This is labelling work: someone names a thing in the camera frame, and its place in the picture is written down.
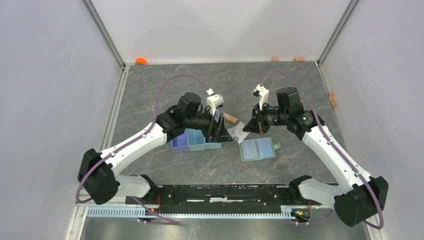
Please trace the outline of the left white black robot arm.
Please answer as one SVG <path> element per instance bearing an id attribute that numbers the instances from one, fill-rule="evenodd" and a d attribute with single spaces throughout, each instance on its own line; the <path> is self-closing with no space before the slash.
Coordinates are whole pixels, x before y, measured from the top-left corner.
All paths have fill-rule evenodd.
<path id="1" fill-rule="evenodd" d="M 143 176 L 124 176 L 120 173 L 129 164 L 149 151 L 171 142 L 181 136 L 186 129 L 199 130 L 202 136 L 214 143 L 232 142 L 225 128 L 224 116 L 216 113 L 216 108 L 224 103 L 220 94 L 206 98 L 202 107 L 201 98 L 191 92 L 185 93 L 176 105 L 158 114 L 143 130 L 128 139 L 100 152 L 91 148 L 82 157 L 77 180 L 81 189 L 88 195 L 88 201 L 103 205 L 116 196 L 137 197 L 145 204 L 153 203 L 157 190 Z"/>

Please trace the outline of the green card holder wallet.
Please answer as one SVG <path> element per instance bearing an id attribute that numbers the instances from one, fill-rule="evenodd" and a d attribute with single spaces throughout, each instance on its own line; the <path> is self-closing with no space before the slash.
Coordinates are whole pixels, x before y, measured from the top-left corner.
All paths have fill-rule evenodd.
<path id="1" fill-rule="evenodd" d="M 274 159 L 276 150 L 281 148 L 281 144 L 274 144 L 271 137 L 243 140 L 238 146 L 242 162 Z"/>

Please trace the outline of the thin card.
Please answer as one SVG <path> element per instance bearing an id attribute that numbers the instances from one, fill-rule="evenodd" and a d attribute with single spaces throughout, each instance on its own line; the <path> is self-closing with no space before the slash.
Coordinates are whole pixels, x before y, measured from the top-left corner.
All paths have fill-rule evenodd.
<path id="1" fill-rule="evenodd" d="M 240 121 L 236 126 L 233 126 L 227 130 L 232 139 L 238 144 L 241 144 L 244 139 L 249 135 L 248 131 L 244 131 L 245 126 L 246 125 L 242 121 Z"/>

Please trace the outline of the blue three-compartment organizer tray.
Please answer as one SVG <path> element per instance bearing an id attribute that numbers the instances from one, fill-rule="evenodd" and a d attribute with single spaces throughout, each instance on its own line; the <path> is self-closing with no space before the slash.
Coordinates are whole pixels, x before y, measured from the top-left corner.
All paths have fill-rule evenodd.
<path id="1" fill-rule="evenodd" d="M 171 144 L 171 149 L 175 153 L 219 149 L 221 147 L 221 143 L 212 142 L 205 138 L 201 130 L 184 128 L 177 122 L 177 120 L 176 123 L 176 129 L 171 132 L 170 139 L 168 140 Z"/>

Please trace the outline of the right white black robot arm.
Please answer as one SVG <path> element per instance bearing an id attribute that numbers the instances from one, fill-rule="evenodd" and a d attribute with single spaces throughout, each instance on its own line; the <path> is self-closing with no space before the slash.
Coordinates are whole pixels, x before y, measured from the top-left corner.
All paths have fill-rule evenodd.
<path id="1" fill-rule="evenodd" d="M 289 183 L 289 199 L 295 204 L 308 200 L 329 207 L 349 227 L 365 223 L 382 229 L 388 182 L 382 176 L 373 177 L 353 160 L 316 110 L 304 109 L 302 94 L 296 88 L 277 90 L 277 106 L 268 104 L 269 90 L 261 84 L 253 89 L 252 95 L 259 101 L 243 130 L 263 135 L 272 126 L 286 127 L 319 157 L 337 182 L 334 186 L 303 175 Z"/>

